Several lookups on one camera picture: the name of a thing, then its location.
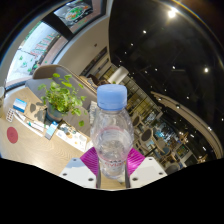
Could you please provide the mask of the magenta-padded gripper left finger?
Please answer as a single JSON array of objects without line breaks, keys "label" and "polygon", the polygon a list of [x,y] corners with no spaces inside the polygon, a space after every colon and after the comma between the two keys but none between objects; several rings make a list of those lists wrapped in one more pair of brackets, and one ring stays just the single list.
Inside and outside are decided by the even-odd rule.
[{"label": "magenta-padded gripper left finger", "polygon": [[84,188],[99,188],[101,174],[95,148],[90,148],[80,158],[72,158],[61,171],[60,177]]}]

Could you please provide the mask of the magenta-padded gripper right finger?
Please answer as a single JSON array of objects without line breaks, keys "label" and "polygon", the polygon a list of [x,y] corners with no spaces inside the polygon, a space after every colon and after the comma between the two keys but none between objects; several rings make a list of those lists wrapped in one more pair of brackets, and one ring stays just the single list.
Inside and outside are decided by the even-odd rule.
[{"label": "magenta-padded gripper right finger", "polygon": [[144,157],[132,148],[126,160],[127,188],[140,188],[166,176],[166,172],[153,157]]}]

